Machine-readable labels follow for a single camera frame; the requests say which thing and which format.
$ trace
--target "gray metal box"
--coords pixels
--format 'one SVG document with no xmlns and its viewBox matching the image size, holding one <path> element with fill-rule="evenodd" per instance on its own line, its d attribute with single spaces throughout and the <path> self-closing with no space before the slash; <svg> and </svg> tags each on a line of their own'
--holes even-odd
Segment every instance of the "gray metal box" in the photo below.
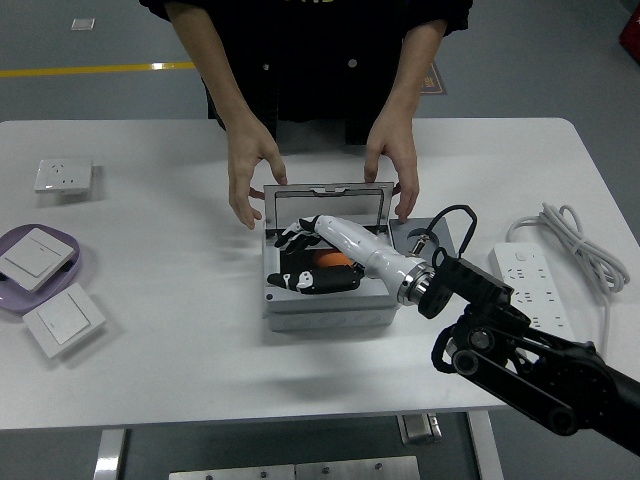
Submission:
<svg viewBox="0 0 640 480">
<path fill-rule="evenodd" d="M 282 271 L 286 262 L 274 243 L 278 234 L 299 218 L 333 215 L 356 222 L 389 245 L 389 207 L 392 182 L 266 185 L 263 238 L 264 317 L 273 331 L 310 328 L 389 325 L 399 307 L 382 280 L 363 278 L 348 292 L 303 295 L 267 283 L 267 276 Z M 330 248 L 321 242 L 313 249 Z"/>
</svg>

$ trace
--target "white power strip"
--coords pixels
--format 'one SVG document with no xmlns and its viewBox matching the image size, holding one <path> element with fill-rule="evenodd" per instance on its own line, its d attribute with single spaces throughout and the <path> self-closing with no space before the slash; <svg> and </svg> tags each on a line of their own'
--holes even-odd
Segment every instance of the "white power strip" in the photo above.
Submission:
<svg viewBox="0 0 640 480">
<path fill-rule="evenodd" d="M 489 254 L 493 274 L 514 289 L 511 304 L 533 328 L 575 341 L 544 254 L 535 243 L 498 243 Z"/>
</svg>

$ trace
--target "gray floor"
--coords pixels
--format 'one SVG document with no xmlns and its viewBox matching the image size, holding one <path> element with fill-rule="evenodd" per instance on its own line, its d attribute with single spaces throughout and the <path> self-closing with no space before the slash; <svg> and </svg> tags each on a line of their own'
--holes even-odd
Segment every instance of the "gray floor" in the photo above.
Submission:
<svg viewBox="0 0 640 480">
<path fill-rule="evenodd" d="M 477 1 L 471 29 L 447 38 L 437 59 L 448 94 L 425 97 L 419 115 L 566 118 L 640 238 L 640 65 L 617 43 L 634 3 Z M 71 32 L 71 20 L 84 17 L 96 18 L 94 31 Z M 0 7 L 0 70 L 184 60 L 171 27 L 134 0 Z M 190 70 L 0 78 L 0 121 L 204 118 L 203 95 Z M 510 410 L 491 416 L 507 480 L 640 478 L 639 458 L 593 432 L 560 438 Z M 415 454 L 424 478 L 476 478 L 464 422 L 441 419 L 446 443 L 408 450 L 392 418 L 136 429 L 123 474 Z M 0 479 L 92 478 L 99 438 L 97 430 L 0 433 Z"/>
</svg>

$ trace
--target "white table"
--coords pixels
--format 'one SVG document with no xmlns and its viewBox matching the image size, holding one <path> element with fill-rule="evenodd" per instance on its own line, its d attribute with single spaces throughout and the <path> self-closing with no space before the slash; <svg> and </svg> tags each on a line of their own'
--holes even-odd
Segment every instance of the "white table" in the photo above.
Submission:
<svg viewBox="0 0 640 480">
<path fill-rule="evenodd" d="M 341 147 L 333 133 L 282 131 L 290 183 L 362 180 L 362 150 Z M 566 203 L 637 279 L 638 244 L 568 122 L 423 119 L 415 137 L 422 193 L 413 216 L 471 205 L 479 226 L 469 261 L 488 270 L 487 254 L 512 221 L 537 214 L 543 201 Z M 41 159 L 77 156 L 98 166 L 90 199 L 34 193 Z M 431 365 L 435 337 L 462 312 L 460 299 L 434 320 L 405 307 L 386 328 L 269 331 L 261 318 L 262 227 L 248 231 L 227 204 L 225 136 L 213 121 L 5 122 L 0 165 L 0 233 L 42 223 L 75 236 L 84 256 L 75 281 L 107 317 L 101 334 L 49 360 L 21 318 L 0 311 L 2 430 L 502 405 Z M 394 179 L 381 160 L 378 180 Z M 254 185 L 272 182 L 260 165 Z M 449 223 L 455 236 L 466 219 Z M 542 241 L 533 229 L 518 238 Z M 601 307 L 572 261 L 541 245 L 578 339 L 598 344 Z M 636 379 L 639 289 L 632 281 L 613 301 L 608 356 Z"/>
</svg>

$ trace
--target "purple tray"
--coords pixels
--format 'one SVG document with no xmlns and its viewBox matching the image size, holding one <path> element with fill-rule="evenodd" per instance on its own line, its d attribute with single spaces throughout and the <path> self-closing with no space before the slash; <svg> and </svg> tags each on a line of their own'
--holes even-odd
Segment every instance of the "purple tray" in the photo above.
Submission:
<svg viewBox="0 0 640 480">
<path fill-rule="evenodd" d="M 47 227 L 46 225 L 22 225 L 21 227 L 14 228 L 10 232 L 5 233 L 2 238 L 0 238 L 0 255 L 13 247 L 20 239 L 22 239 L 22 237 L 34 228 L 39 228 L 43 232 L 48 233 L 63 243 L 66 243 L 73 248 L 75 253 L 69 261 L 60 268 L 60 270 L 54 273 L 53 276 L 44 283 L 44 285 L 34 292 L 25 290 L 6 276 L 0 277 L 0 307 L 20 314 L 33 310 L 41 303 L 64 290 L 80 268 L 80 245 L 78 244 L 78 241 L 71 235 L 56 230 L 55 228 Z"/>
</svg>

